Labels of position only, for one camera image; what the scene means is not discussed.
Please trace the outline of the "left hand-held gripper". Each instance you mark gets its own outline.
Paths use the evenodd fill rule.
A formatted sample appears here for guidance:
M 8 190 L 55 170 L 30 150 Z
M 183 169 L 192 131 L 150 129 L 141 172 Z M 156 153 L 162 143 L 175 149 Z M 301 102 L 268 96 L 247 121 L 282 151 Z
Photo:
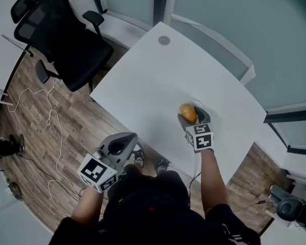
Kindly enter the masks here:
M 81 180 L 99 193 L 109 189 L 119 180 L 136 143 L 136 133 L 122 132 L 106 137 L 81 163 L 78 169 Z

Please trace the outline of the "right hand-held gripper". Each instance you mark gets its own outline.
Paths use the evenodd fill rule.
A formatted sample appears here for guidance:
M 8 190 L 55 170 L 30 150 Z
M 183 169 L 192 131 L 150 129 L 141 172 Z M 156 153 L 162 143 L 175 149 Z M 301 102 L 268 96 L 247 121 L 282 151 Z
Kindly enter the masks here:
M 204 109 L 194 106 L 194 110 L 197 115 L 197 120 L 200 124 L 194 125 L 194 123 L 187 120 L 181 114 L 178 114 L 178 121 L 181 124 L 184 131 L 186 131 L 186 139 L 191 144 L 195 153 L 203 150 L 213 149 L 214 134 L 210 129 L 210 115 L 204 111 Z

